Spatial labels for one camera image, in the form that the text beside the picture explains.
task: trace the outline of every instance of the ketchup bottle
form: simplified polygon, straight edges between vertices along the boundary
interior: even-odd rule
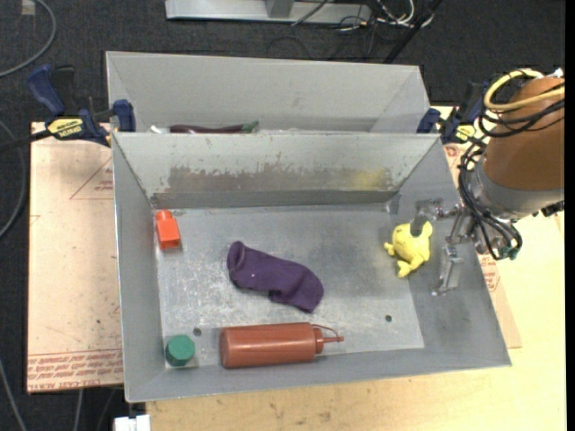
[[[324,337],[322,329],[309,322],[266,324],[223,328],[219,336],[222,365],[232,369],[311,361],[323,351],[323,344],[343,341]]]

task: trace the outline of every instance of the yellow toy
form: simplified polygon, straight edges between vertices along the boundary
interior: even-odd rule
[[[392,244],[386,242],[384,247],[392,257],[398,256],[397,277],[406,277],[411,271],[429,260],[429,237],[432,233],[433,227],[429,221],[423,224],[419,236],[411,235],[410,224],[395,227]]]

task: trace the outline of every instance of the purple sock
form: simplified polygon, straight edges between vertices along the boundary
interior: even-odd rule
[[[298,263],[234,242],[227,253],[230,278],[239,286],[269,291],[270,300],[312,312],[323,297],[318,277]]]

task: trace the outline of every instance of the table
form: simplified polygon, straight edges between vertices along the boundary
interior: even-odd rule
[[[112,190],[108,149],[32,146],[29,392],[122,382]],[[563,218],[522,219],[523,250],[486,273],[513,366],[149,402],[154,431],[564,429]]]

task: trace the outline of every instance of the clamp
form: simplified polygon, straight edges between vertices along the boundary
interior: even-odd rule
[[[85,105],[78,106],[74,95],[74,73],[71,66],[61,66],[52,71],[50,65],[45,64],[28,76],[28,88],[38,102],[48,107],[50,118],[44,123],[45,130],[0,145],[0,153],[50,136],[58,140],[85,140],[110,146],[110,132],[98,120],[112,116],[116,116],[119,122],[114,130],[136,130],[134,111],[126,100],[115,101],[111,109],[97,114],[92,114]]]

